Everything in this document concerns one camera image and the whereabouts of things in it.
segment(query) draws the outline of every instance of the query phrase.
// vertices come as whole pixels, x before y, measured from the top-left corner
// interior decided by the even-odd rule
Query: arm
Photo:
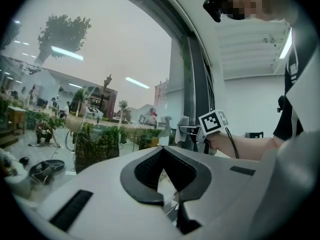
[[[41,126],[40,123],[38,123],[36,126],[35,126],[35,132],[41,132],[41,130],[39,129],[39,127]]]
[[[57,140],[56,140],[56,136],[55,136],[55,134],[54,134],[54,130],[53,130],[51,127],[48,127],[48,130],[49,130],[50,133],[52,134],[52,138],[53,138],[55,144],[56,144],[58,147],[60,147],[59,143],[58,143]]]
[[[245,138],[232,136],[240,159],[260,161],[267,150],[278,149],[284,141],[276,136],[273,138]],[[219,150],[231,158],[235,158],[234,147],[225,133],[208,135],[213,150]]]

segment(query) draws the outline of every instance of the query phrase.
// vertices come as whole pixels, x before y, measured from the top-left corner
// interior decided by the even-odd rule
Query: ceiling light
[[[127,80],[127,81],[129,81],[129,82],[131,82],[131,83],[134,83],[134,84],[136,84],[136,85],[138,85],[138,86],[141,86],[141,87],[143,87],[143,88],[146,88],[146,89],[149,89],[149,88],[150,88],[149,86],[147,86],[147,85],[145,85],[145,84],[143,84],[143,83],[141,83],[141,82],[139,82],[139,81],[137,81],[137,80],[134,80],[134,79],[132,79],[132,78],[130,78],[130,77],[126,77],[125,80]]]
[[[69,83],[69,85],[70,85],[70,86],[77,87],[77,88],[82,88],[81,86],[79,86],[79,85],[75,85],[75,84],[73,84],[73,83]]]
[[[51,49],[52,49],[52,51],[54,51],[54,52],[56,52],[58,54],[63,54],[63,55],[75,58],[77,60],[80,60],[80,61],[84,60],[83,56],[81,56],[79,54],[76,54],[74,52],[71,52],[71,51],[68,51],[68,50],[65,50],[65,49],[61,49],[61,48],[55,47],[55,46],[51,46]]]
[[[288,38],[286,40],[285,46],[284,46],[284,48],[282,50],[282,53],[281,53],[281,55],[279,57],[280,59],[284,59],[287,56],[291,45],[292,45],[292,28],[290,28],[289,35],[288,35]]]

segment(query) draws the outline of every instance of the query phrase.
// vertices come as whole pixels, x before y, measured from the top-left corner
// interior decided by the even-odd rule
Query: wooden table
[[[22,131],[23,134],[25,134],[26,110],[19,107],[8,106],[8,111],[8,121],[12,122],[13,131],[18,129],[19,124],[23,124]]]

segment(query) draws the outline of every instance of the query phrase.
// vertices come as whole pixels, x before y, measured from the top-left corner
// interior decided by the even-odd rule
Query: black rubber pad
[[[67,231],[92,195],[92,192],[79,190],[50,220],[50,223],[62,231]]]
[[[243,168],[243,167],[239,167],[239,166],[232,166],[230,168],[230,171],[234,171],[240,174],[246,174],[246,175],[250,175],[253,176],[256,172],[256,170],[252,170],[252,169],[247,169],[247,168]]]

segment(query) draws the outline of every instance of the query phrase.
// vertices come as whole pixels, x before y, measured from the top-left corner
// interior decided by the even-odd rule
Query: white shirt
[[[69,115],[69,106],[68,106],[68,105],[66,105],[66,106],[64,107],[64,109],[61,109],[61,110],[64,111],[64,113],[65,113],[66,116]]]

